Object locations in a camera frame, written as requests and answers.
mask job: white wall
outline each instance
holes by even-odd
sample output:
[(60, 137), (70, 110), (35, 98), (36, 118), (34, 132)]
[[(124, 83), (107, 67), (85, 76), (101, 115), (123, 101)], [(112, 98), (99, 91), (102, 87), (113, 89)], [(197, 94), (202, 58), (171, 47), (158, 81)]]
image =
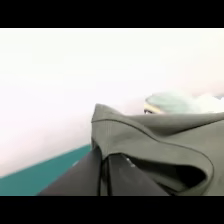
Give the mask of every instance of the white wall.
[(0, 29), (0, 175), (89, 143), (95, 103), (222, 91), (223, 59), (224, 29)]

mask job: black object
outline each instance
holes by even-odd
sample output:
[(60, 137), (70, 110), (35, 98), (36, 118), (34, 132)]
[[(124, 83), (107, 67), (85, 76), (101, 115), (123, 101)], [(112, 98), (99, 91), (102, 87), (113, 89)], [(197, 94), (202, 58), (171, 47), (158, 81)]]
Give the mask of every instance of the black object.
[(168, 196), (123, 154), (110, 155), (102, 164), (99, 147), (38, 196), (100, 196), (102, 186), (106, 186), (108, 196)]

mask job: clothing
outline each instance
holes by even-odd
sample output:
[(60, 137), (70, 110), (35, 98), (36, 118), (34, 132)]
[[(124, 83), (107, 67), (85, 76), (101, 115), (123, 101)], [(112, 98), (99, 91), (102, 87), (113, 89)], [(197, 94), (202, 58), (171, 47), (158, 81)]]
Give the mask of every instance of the clothing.
[(224, 195), (224, 113), (125, 116), (97, 104), (92, 144), (123, 153), (174, 195)]

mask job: teal surface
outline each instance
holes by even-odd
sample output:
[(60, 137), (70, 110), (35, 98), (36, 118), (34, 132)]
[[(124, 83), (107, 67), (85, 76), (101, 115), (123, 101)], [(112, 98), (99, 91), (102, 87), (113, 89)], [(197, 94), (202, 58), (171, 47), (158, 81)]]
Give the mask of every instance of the teal surface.
[(0, 179), (0, 196), (33, 196), (66, 172), (90, 151), (90, 145), (75, 149)]

